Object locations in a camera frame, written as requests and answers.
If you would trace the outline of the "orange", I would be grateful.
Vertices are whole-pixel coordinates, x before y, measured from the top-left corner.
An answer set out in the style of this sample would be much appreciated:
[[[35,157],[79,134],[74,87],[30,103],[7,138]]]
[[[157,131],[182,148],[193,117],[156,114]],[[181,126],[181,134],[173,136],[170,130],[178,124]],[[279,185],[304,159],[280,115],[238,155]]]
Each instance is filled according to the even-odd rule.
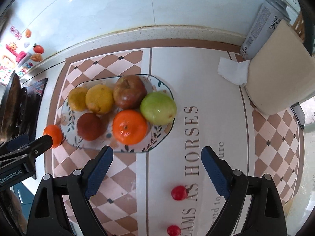
[[[147,130],[146,119],[136,110],[122,110],[113,119],[113,135],[117,141],[125,145],[141,142],[145,138]]]
[[[48,125],[47,127],[45,127],[43,134],[47,134],[52,137],[52,148],[57,148],[62,143],[63,134],[60,127],[57,125]]]

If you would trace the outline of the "dark red-brown fruit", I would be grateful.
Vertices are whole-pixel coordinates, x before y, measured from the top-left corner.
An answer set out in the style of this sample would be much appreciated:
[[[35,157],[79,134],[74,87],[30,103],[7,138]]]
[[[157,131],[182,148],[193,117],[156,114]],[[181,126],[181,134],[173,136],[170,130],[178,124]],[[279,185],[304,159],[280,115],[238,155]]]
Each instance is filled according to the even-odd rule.
[[[77,121],[77,134],[83,140],[93,141],[103,133],[101,119],[93,113],[85,113]]]

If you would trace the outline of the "cherry tomato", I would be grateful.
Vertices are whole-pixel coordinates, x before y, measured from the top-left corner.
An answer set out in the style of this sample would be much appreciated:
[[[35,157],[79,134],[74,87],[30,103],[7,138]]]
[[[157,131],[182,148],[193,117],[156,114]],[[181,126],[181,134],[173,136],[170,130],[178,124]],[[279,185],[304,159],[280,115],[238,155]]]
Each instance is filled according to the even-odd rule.
[[[180,236],[181,228],[177,225],[170,225],[167,228],[167,233],[169,236]]]
[[[182,201],[187,198],[188,191],[183,185],[179,185],[172,189],[171,196],[176,201]]]

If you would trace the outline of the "yellow pear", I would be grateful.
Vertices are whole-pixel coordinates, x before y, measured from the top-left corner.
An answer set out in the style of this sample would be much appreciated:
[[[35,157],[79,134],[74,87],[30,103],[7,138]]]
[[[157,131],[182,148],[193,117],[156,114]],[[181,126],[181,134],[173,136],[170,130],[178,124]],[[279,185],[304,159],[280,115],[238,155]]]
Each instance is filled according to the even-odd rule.
[[[110,113],[114,108],[113,90],[104,84],[97,84],[87,91],[85,103],[93,113]]]
[[[73,111],[84,111],[86,109],[85,96],[88,89],[85,87],[75,87],[69,92],[68,104]]]

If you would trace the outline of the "yellow pear front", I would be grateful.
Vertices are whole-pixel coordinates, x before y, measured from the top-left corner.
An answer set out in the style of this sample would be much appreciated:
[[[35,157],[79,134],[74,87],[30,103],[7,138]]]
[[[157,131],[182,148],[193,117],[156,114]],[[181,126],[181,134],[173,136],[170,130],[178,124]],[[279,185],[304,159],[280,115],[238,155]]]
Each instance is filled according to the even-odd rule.
[[[87,91],[85,103],[93,113],[110,113],[114,108],[113,90],[104,84],[97,84]]]

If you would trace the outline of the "orange front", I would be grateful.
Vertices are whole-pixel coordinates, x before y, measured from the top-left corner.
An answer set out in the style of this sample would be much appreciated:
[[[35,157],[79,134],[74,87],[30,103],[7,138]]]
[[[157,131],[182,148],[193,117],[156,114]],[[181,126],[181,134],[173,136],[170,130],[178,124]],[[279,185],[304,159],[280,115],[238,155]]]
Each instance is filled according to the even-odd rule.
[[[147,130],[146,119],[136,110],[122,110],[113,119],[113,135],[117,141],[125,145],[141,142],[145,138]]]

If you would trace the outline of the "red-brown apple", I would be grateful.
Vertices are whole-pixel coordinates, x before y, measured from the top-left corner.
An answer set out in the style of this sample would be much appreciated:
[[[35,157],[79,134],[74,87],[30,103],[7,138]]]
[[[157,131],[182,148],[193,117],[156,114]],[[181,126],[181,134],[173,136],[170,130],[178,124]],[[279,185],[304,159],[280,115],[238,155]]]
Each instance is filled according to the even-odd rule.
[[[137,75],[123,76],[114,85],[113,98],[121,109],[137,109],[146,95],[146,87]]]

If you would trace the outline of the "green apple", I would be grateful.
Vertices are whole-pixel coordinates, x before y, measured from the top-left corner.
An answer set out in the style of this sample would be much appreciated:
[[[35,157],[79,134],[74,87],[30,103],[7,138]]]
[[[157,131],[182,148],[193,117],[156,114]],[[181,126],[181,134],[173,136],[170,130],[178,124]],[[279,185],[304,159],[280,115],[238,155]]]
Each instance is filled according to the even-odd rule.
[[[151,124],[163,126],[173,122],[177,114],[177,106],[175,101],[164,92],[152,92],[142,100],[140,112]]]

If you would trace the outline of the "black wok pan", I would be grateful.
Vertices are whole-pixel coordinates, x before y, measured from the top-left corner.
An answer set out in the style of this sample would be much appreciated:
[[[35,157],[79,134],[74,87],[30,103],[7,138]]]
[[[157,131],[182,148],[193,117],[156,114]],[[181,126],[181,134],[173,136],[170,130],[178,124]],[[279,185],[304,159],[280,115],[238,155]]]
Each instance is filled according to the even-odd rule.
[[[19,113],[20,92],[20,79],[13,72],[1,99],[1,142],[8,141],[13,135]]]

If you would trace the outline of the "black gas stove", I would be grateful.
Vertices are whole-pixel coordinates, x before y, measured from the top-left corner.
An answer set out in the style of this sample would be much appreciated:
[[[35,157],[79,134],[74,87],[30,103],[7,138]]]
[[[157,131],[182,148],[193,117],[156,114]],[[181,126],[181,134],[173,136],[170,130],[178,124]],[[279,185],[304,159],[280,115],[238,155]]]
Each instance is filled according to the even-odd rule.
[[[26,134],[30,141],[35,140],[38,114],[47,81],[48,78],[44,78],[21,89],[21,104],[12,138]]]

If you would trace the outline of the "oval patterned ceramic plate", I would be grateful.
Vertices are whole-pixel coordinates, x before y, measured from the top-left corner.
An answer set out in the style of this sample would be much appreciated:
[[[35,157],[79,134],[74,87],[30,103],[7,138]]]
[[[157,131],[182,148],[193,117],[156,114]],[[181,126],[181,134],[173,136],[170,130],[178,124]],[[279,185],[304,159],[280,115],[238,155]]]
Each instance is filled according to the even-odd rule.
[[[173,100],[175,100],[171,89],[169,88],[168,85],[162,82],[162,80],[148,74],[138,74],[137,76],[139,76],[139,78],[144,83],[144,86],[146,87],[148,93],[164,92],[164,94],[168,95]],[[91,87],[98,84],[104,84],[109,88],[113,89],[115,83],[118,81],[119,78],[121,78],[121,76],[90,80],[87,82],[80,83],[77,86],[72,87],[72,89],[77,87],[84,87],[85,89],[90,89]],[[62,92],[64,103],[62,104],[62,108],[59,108],[61,117],[60,128],[64,135],[65,141],[71,146],[79,149],[99,151],[103,148],[103,146],[110,146],[112,147],[114,152],[143,153],[151,151],[169,135],[175,122],[174,119],[173,122],[171,122],[170,124],[163,126],[153,125],[150,122],[147,122],[148,129],[144,139],[137,144],[126,145],[124,143],[117,141],[113,135],[112,123],[114,116],[122,110],[121,108],[114,106],[113,111],[109,113],[109,115],[106,115],[104,118],[102,115],[97,114],[97,116],[100,117],[105,122],[105,131],[96,140],[87,141],[78,135],[77,121],[83,114],[92,112],[89,111],[88,109],[85,109],[84,111],[73,110],[68,102],[68,93],[69,92],[66,91]]]

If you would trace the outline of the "black smartphone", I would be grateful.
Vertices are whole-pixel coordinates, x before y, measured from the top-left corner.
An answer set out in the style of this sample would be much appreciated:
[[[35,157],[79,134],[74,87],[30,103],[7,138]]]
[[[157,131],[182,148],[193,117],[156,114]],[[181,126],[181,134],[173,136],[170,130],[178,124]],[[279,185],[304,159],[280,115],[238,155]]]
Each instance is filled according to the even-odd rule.
[[[297,102],[297,103],[293,104],[290,108],[291,108],[293,114],[295,115],[301,130],[303,130],[305,127],[305,114],[303,112],[303,109],[302,109],[300,103]]]

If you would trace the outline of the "white tissue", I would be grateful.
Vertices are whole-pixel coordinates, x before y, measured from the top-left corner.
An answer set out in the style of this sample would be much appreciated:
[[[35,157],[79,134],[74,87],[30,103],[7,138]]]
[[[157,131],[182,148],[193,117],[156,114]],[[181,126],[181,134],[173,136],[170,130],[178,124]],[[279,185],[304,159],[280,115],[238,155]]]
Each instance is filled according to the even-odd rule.
[[[238,86],[246,86],[250,61],[236,62],[220,57],[217,73],[228,82]]]

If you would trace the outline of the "cream utensil holder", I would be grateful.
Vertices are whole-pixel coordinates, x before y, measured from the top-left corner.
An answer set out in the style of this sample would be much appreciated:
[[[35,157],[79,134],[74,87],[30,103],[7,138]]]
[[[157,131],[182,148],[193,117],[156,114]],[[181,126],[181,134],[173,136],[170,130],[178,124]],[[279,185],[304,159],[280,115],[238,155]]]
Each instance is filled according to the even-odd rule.
[[[245,89],[267,115],[314,96],[314,57],[286,21],[281,20],[251,60]]]

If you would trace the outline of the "spray can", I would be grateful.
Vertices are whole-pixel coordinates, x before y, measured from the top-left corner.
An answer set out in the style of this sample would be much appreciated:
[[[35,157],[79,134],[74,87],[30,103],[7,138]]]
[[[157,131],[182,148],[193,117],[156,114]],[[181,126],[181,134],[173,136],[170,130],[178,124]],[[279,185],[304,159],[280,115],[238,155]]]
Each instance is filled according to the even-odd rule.
[[[258,15],[241,45],[240,54],[251,60],[263,47],[281,20],[290,22],[287,4],[283,0],[265,0]]]

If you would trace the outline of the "colourful wall sticker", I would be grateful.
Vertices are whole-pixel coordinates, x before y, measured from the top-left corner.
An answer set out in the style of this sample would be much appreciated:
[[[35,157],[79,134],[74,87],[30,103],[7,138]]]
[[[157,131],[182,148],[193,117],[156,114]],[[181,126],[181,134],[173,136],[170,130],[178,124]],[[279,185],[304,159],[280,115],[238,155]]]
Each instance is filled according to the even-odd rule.
[[[32,32],[20,32],[14,25],[1,35],[1,86],[8,84],[12,73],[23,77],[44,59],[45,49],[36,43]]]

